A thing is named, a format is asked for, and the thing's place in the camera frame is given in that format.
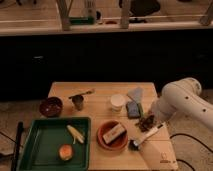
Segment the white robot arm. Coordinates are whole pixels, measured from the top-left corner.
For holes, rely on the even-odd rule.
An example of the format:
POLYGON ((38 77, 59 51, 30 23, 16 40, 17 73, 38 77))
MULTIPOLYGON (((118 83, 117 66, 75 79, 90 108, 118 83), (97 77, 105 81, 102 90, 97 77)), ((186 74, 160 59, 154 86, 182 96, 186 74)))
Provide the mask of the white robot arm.
POLYGON ((167 83, 150 106, 158 122, 168 121, 177 111, 189 114, 213 131, 213 104, 200 97, 202 86, 192 77, 167 83))

